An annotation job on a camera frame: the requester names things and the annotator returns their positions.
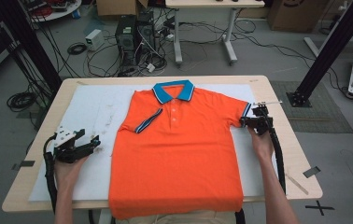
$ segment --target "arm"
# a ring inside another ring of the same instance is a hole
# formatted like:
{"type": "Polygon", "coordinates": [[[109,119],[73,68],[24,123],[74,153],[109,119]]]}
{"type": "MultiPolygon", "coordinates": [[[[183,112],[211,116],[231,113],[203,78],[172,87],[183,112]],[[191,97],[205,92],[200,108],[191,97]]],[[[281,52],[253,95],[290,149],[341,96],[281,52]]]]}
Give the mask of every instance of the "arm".
{"type": "Polygon", "coordinates": [[[78,180],[78,173],[85,157],[75,163],[55,162],[55,176],[57,180],[57,203],[55,208],[55,224],[72,224],[72,194],[78,180]]]}
{"type": "Polygon", "coordinates": [[[264,198],[266,206],[266,222],[269,223],[299,223],[287,197],[285,197],[272,164],[274,151],[270,134],[259,136],[248,127],[252,136],[252,146],[261,165],[263,179],[264,198]]]}

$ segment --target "polo shirt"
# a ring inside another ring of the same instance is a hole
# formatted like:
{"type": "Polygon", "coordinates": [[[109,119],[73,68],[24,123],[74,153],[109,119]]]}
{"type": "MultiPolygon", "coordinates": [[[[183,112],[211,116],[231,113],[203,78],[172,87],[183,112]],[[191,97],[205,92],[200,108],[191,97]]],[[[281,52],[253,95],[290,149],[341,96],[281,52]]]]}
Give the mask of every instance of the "polo shirt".
{"type": "Polygon", "coordinates": [[[135,91],[111,156],[112,215],[240,211],[244,195],[230,127],[240,127],[249,108],[188,80],[135,91]]]}

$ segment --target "shirt sleeve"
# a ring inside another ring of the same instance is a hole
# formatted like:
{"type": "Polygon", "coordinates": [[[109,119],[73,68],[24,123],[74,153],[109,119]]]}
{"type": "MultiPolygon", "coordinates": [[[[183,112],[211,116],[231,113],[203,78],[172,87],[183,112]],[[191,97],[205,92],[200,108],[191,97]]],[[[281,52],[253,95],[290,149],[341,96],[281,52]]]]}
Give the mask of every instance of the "shirt sleeve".
{"type": "Polygon", "coordinates": [[[214,105],[220,117],[225,119],[228,124],[241,127],[240,118],[247,115],[251,107],[251,103],[232,98],[230,96],[215,93],[214,105]]]}
{"type": "Polygon", "coordinates": [[[162,106],[150,97],[148,91],[135,91],[130,102],[127,117],[120,126],[120,131],[128,130],[141,133],[162,113],[162,106]]]}

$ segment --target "shirt collar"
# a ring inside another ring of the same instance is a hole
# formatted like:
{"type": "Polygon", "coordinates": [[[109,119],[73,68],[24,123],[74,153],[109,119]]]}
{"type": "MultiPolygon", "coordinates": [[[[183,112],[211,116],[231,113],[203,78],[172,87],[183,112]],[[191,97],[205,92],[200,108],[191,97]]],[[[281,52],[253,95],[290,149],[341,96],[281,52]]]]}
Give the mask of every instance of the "shirt collar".
{"type": "Polygon", "coordinates": [[[156,96],[157,100],[161,104],[165,104],[173,99],[162,87],[166,86],[175,86],[175,85],[184,85],[182,91],[178,95],[177,99],[190,101],[191,96],[193,95],[194,85],[188,80],[179,80],[179,81],[171,81],[171,82],[163,82],[157,83],[153,87],[154,95],[156,96]]]}

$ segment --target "gray floor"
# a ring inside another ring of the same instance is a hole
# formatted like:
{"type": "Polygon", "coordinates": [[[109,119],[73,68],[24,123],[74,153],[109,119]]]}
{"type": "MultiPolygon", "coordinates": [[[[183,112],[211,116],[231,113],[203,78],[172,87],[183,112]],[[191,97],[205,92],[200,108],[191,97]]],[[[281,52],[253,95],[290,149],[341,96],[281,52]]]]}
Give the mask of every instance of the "gray floor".
{"type": "MultiPolygon", "coordinates": [[[[115,32],[117,24],[114,21],[98,21],[95,14],[86,15],[87,13],[84,12],[82,14],[84,16],[79,20],[65,17],[47,22],[65,58],[67,48],[73,43],[84,41],[84,37],[92,29],[108,30],[112,35],[115,32]]],[[[289,47],[310,58],[314,56],[303,42],[303,38],[310,36],[320,45],[326,37],[318,32],[294,34],[270,31],[266,21],[253,22],[257,28],[250,36],[256,37],[262,44],[289,47]]],[[[241,26],[247,30],[252,29],[250,23],[241,23],[241,26]]],[[[183,39],[194,41],[208,41],[219,36],[204,28],[186,26],[181,30],[183,39]]],[[[37,33],[55,65],[56,61],[52,48],[49,47],[49,41],[40,32],[37,33]]],[[[184,63],[180,68],[173,63],[172,46],[166,46],[164,49],[168,53],[168,65],[159,76],[265,75],[270,80],[301,81],[308,71],[302,59],[284,56],[275,48],[258,47],[247,39],[236,40],[233,46],[238,62],[229,66],[221,43],[206,45],[183,43],[184,63]]],[[[95,56],[95,60],[92,60],[92,65],[106,70],[114,62],[117,54],[115,47],[103,50],[95,56]]],[[[85,72],[83,71],[85,56],[85,54],[71,56],[68,61],[82,77],[88,73],[87,67],[85,72]]],[[[337,73],[340,86],[345,86],[349,81],[352,59],[353,42],[350,42],[332,66],[337,73]]],[[[115,71],[115,68],[111,68],[109,72],[115,71]]],[[[99,69],[92,72],[104,74],[99,69]]],[[[60,76],[70,77],[65,69],[60,76]]],[[[353,128],[353,101],[333,89],[328,76],[325,76],[322,82],[353,128]]],[[[9,96],[25,91],[26,88],[27,81],[20,69],[11,58],[7,58],[0,65],[0,223],[39,224],[51,223],[53,219],[51,212],[10,214],[2,211],[2,203],[17,174],[12,167],[24,159],[26,149],[36,135],[31,121],[17,119],[18,114],[11,112],[6,105],[9,96]]],[[[322,216],[318,209],[305,208],[306,205],[317,205],[315,200],[291,202],[300,220],[302,223],[353,223],[353,133],[296,133],[296,135],[310,164],[321,170],[317,174],[324,192],[323,197],[319,199],[320,204],[334,208],[334,210],[323,210],[324,216],[322,216]]],[[[265,223],[263,203],[246,203],[244,209],[247,223],[265,223]]],[[[95,219],[98,219],[99,212],[95,211],[94,215],[95,219]]],[[[87,212],[75,211],[75,221],[88,223],[87,212]]]]}

